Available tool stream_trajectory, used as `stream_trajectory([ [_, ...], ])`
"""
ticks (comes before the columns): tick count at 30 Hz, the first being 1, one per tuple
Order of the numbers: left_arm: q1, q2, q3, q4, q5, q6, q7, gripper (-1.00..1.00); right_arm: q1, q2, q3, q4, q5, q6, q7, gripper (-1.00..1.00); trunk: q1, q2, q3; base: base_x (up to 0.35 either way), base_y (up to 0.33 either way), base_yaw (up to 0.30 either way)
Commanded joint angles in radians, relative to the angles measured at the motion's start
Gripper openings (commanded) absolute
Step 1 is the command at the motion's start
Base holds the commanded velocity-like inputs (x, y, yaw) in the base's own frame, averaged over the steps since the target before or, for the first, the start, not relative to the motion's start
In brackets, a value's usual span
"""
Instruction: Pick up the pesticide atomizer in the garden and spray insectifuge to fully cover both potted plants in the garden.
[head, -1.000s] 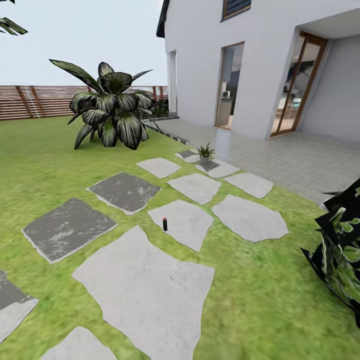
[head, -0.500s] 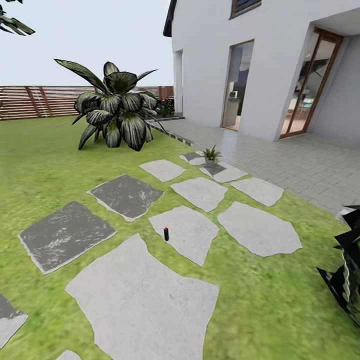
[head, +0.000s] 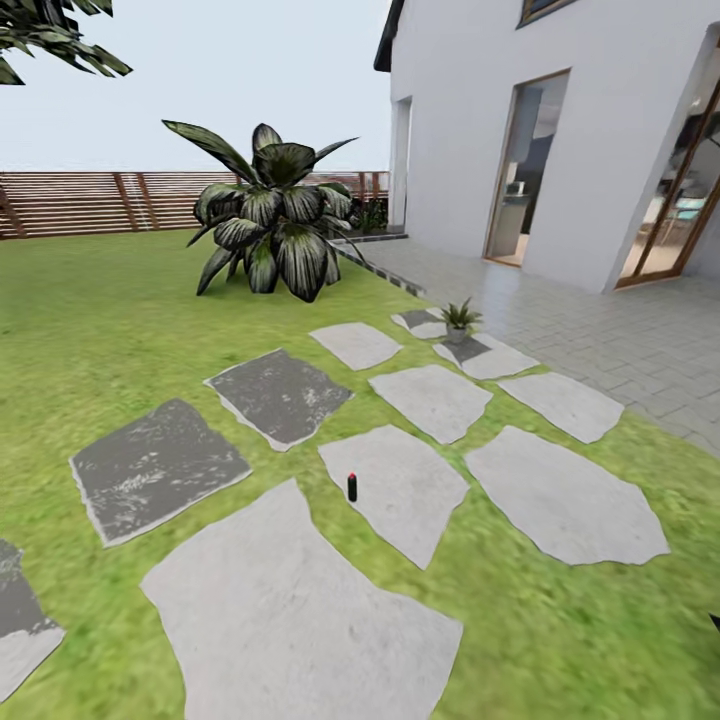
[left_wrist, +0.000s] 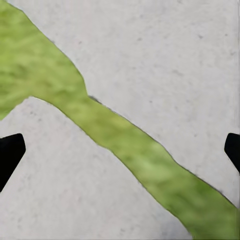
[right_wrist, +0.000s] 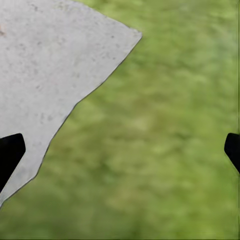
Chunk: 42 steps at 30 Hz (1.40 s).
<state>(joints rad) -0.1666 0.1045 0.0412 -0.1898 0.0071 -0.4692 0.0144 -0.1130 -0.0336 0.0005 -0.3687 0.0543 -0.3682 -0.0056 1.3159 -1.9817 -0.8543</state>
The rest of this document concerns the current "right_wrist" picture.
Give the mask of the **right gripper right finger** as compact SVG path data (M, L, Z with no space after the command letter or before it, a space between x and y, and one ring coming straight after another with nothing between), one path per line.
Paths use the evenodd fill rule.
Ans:
M224 151L240 173L240 134L231 132L227 135Z

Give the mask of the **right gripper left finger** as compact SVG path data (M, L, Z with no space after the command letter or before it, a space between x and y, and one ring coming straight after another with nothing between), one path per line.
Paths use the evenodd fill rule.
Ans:
M0 138L0 193L26 152L21 133Z

